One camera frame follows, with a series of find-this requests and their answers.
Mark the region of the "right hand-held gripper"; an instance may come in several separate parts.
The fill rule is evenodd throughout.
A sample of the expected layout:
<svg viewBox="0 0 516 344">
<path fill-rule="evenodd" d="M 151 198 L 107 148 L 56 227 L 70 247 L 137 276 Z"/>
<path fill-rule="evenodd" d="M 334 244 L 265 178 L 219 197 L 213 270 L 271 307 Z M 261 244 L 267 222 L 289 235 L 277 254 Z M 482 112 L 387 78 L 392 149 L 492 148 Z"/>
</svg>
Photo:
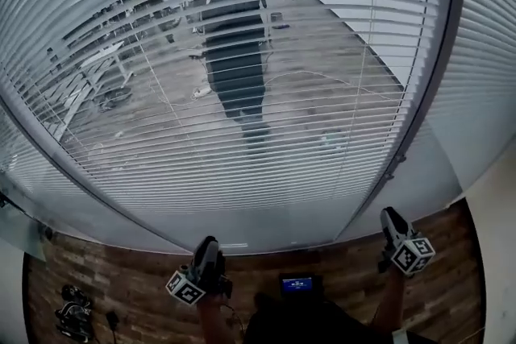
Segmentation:
<svg viewBox="0 0 516 344">
<path fill-rule="evenodd" d="M 402 223 L 402 216 L 394 207 L 384 208 L 380 220 L 387 241 L 378 263 L 380 273 L 396 267 L 405 276 L 412 277 L 435 257 L 429 238 L 423 237 L 410 223 Z"/>
</svg>

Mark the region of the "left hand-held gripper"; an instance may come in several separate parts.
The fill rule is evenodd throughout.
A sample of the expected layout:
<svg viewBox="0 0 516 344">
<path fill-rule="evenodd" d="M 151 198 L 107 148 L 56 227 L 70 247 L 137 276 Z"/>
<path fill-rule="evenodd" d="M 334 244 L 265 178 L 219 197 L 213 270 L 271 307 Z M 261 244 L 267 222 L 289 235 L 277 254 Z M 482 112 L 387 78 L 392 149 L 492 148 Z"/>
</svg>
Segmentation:
<svg viewBox="0 0 516 344">
<path fill-rule="evenodd" d="M 168 294 L 188 306 L 217 304 L 231 298 L 226 259 L 215 237 L 206 236 L 188 265 L 182 264 L 165 285 Z"/>
</svg>

